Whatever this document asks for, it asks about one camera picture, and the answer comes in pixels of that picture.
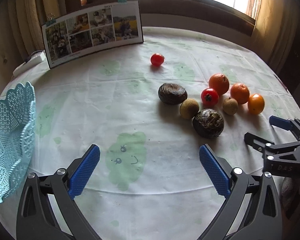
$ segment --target window frame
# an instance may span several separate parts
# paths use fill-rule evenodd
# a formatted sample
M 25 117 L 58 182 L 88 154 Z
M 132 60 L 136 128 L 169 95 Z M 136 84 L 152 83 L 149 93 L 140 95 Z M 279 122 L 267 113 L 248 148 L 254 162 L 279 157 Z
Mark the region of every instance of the window frame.
M 117 2 L 117 0 L 87 0 L 82 8 Z M 170 14 L 219 24 L 248 36 L 256 21 L 248 15 L 214 0 L 138 0 L 141 14 Z

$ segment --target white tablecloth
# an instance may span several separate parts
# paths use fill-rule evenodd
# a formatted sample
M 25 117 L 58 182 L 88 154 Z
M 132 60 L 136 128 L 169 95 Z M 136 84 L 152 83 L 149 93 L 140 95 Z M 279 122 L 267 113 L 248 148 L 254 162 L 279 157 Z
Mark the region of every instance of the white tablecloth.
M 262 156 L 244 144 L 244 134 L 276 143 L 294 141 L 290 132 L 272 128 L 268 119 L 300 118 L 300 109 L 272 70 L 245 48 L 167 28 L 144 27 L 144 40 L 52 70 L 41 63 L 9 83 L 2 95 L 19 82 L 30 81 L 35 87 L 36 146 L 29 171 L 53 174 L 81 157 L 91 144 L 100 147 L 100 162 L 75 201 L 102 239 L 197 239 L 224 201 L 200 164 L 199 147 L 208 143 L 233 167 L 261 174 Z M 150 64 L 156 52 L 165 56 L 159 69 Z M 178 83 L 188 98 L 201 102 L 209 77 L 220 72 L 231 84 L 243 82 L 250 93 L 262 94 L 266 106 L 259 116 L 249 115 L 246 105 L 227 116 L 221 110 L 226 95 L 222 96 L 215 109 L 225 118 L 224 131 L 207 140 L 196 134 L 191 121 L 179 116 L 178 106 L 161 103 L 158 88 L 164 82 Z M 0 204 L 0 220 L 13 236 L 21 191 Z M 62 229 L 69 233 L 53 200 L 52 204 Z

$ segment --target metal screw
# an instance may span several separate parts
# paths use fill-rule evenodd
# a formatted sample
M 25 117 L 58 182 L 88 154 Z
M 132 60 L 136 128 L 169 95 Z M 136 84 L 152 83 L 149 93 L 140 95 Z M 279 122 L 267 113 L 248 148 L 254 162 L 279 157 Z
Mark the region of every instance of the metal screw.
M 234 168 L 234 173 L 235 174 L 241 174 L 242 173 L 242 170 L 240 168 Z
M 66 170 L 65 169 L 59 169 L 59 170 L 57 170 L 57 174 L 58 175 L 63 175 L 63 174 L 65 174 L 66 173 Z
M 33 179 L 34 176 L 35 176 L 35 174 L 34 174 L 33 172 L 31 172 L 31 173 L 29 173 L 29 175 L 28 175 L 28 179 Z
M 267 178 L 271 178 L 271 177 L 272 177 L 272 175 L 271 175 L 271 173 L 270 173 L 269 171 L 266 171 L 266 172 L 265 172 L 265 176 L 266 176 Z

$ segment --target photo collage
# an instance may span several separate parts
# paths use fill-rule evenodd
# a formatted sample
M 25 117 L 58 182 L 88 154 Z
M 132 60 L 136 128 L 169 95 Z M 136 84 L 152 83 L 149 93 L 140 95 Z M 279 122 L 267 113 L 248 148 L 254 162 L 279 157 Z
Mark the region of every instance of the photo collage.
M 137 17 L 135 7 L 125 4 L 92 10 L 47 27 L 51 62 L 90 47 L 138 38 Z

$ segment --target cherry tomato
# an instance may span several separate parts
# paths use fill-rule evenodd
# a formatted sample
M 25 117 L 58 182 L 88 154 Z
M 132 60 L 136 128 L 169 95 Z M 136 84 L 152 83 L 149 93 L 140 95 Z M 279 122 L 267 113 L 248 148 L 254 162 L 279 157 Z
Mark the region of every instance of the cherry tomato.
M 213 88 L 206 88 L 201 93 L 201 100 L 205 106 L 213 107 L 219 101 L 219 95 Z
M 150 61 L 152 65 L 159 67 L 164 62 L 164 56 L 162 56 L 160 53 L 154 53 L 151 56 Z

